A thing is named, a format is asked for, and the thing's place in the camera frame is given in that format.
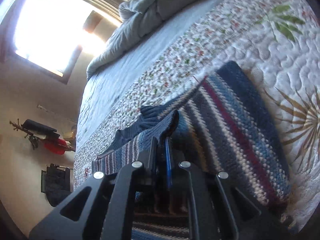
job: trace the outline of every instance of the window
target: window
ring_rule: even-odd
[[[81,51],[99,54],[104,42],[83,26],[94,7],[82,0],[26,0],[15,34],[16,54],[59,77]]]

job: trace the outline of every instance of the metal rivet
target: metal rivet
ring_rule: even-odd
[[[180,163],[180,166],[182,168],[189,168],[191,166],[191,163],[187,162],[187,161],[183,161],[183,162]]]
[[[102,179],[103,176],[104,176],[104,173],[103,173],[102,171],[97,171],[97,172],[95,172],[95,173],[93,174],[93,177],[94,177],[95,179]]]
[[[220,172],[218,173],[218,177],[219,177],[220,179],[227,179],[227,178],[229,177],[229,174],[226,173],[225,171],[220,171]]]
[[[142,162],[139,162],[139,161],[135,161],[135,162],[133,162],[132,164],[132,167],[134,167],[134,168],[140,168],[140,167],[142,167]]]

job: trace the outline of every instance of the red stripe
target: red stripe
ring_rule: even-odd
[[[223,103],[220,101],[220,99],[218,98],[217,94],[212,89],[212,87],[207,82],[203,82],[203,87],[207,91],[207,93],[210,95],[215,105],[217,106],[219,112],[221,113],[225,122],[228,124],[230,131],[236,138],[236,141],[239,143],[241,149],[244,150],[246,159],[252,164],[251,167],[253,168],[253,172],[257,175],[257,179],[260,180],[260,183],[267,194],[267,198],[270,200],[271,203],[278,202],[277,201],[278,198],[268,179],[268,175],[266,174],[266,171],[263,169],[263,166],[259,162],[259,159],[255,155],[255,152],[253,151],[249,140],[242,133],[242,131],[237,127],[236,123],[231,118],[231,116],[223,106]]]

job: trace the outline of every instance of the gray comforter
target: gray comforter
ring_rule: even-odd
[[[101,55],[87,68],[87,79],[102,65],[108,64],[130,50],[143,36],[159,27],[186,5],[197,0],[129,0],[119,6],[124,21],[106,43]]]

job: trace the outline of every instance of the floral quilt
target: floral quilt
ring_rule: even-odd
[[[319,23],[305,0],[224,0],[162,53],[77,149],[75,188],[141,105],[163,104],[234,60],[275,120],[291,169],[287,213],[302,228],[320,201],[319,59]]]

